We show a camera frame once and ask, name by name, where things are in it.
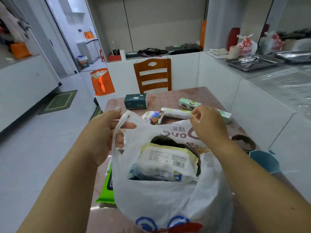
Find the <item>dark teal tissue box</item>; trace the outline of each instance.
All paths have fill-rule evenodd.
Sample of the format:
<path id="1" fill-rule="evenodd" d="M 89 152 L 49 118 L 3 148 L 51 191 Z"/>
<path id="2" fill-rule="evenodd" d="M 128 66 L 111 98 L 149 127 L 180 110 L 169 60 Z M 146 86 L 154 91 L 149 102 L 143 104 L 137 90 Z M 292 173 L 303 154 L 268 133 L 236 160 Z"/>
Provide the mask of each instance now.
<path id="1" fill-rule="evenodd" d="M 146 93 L 143 94 L 129 94 L 124 99 L 125 107 L 130 109 L 145 109 L 147 108 Z"/>

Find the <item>person's left hand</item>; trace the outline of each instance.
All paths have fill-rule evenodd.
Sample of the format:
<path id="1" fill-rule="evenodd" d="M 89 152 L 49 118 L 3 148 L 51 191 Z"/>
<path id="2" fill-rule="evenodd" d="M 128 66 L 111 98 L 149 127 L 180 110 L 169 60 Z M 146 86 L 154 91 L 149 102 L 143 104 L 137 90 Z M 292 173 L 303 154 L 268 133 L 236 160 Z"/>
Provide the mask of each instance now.
<path id="1" fill-rule="evenodd" d="M 121 109 L 110 110 L 94 117 L 85 126 L 74 146 L 90 155 L 97 166 L 100 166 L 107 158 L 111 150 L 112 135 L 118 121 L 121 118 Z M 134 123 L 125 122 L 121 128 L 134 129 Z M 116 146 L 123 148 L 124 134 L 119 130 L 116 138 Z"/>

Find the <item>stack of paper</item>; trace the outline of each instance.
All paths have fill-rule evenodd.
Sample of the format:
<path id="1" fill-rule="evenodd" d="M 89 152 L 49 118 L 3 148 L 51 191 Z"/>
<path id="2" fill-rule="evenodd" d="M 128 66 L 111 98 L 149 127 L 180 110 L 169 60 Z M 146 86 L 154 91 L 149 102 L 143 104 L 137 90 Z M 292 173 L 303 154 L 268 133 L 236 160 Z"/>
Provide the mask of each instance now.
<path id="1" fill-rule="evenodd" d="M 225 48 L 221 49 L 210 49 L 207 54 L 211 55 L 212 57 L 216 59 L 227 59 L 229 55 L 229 51 L 227 51 Z"/>

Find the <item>hand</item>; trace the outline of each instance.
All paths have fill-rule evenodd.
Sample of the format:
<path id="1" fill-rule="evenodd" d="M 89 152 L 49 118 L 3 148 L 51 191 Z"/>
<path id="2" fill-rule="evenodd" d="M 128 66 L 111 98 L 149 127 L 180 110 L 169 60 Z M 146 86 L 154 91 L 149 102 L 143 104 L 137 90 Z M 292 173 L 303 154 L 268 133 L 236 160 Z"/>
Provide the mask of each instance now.
<path id="1" fill-rule="evenodd" d="M 230 141 L 225 122 L 215 108 L 199 105 L 192 111 L 190 122 L 197 136 L 210 149 Z"/>
<path id="2" fill-rule="evenodd" d="M 121 118 L 120 110 L 110 110 L 94 117 L 85 126 L 74 146 L 86 155 L 90 155 L 97 166 L 100 166 L 107 158 L 111 150 L 112 135 L 118 121 Z M 121 128 L 134 129 L 134 123 L 125 122 Z M 123 148 L 124 134 L 119 130 L 116 138 L 116 146 Z"/>

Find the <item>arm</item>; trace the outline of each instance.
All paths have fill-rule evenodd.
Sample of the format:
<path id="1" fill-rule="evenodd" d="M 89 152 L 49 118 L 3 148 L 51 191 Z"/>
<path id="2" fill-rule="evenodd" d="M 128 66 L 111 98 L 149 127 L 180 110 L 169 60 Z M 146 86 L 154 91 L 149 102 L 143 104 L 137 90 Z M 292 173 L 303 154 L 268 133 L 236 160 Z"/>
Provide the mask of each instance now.
<path id="1" fill-rule="evenodd" d="M 97 168 L 111 149 L 112 129 L 121 110 L 92 119 L 54 170 L 17 233 L 85 232 Z M 135 128 L 126 123 L 123 128 Z M 119 131 L 117 146 L 123 147 Z"/>
<path id="2" fill-rule="evenodd" d="M 288 189 L 230 140 L 220 113 L 196 107 L 194 131 L 221 163 L 240 204 L 260 232 L 309 232 L 311 205 Z"/>

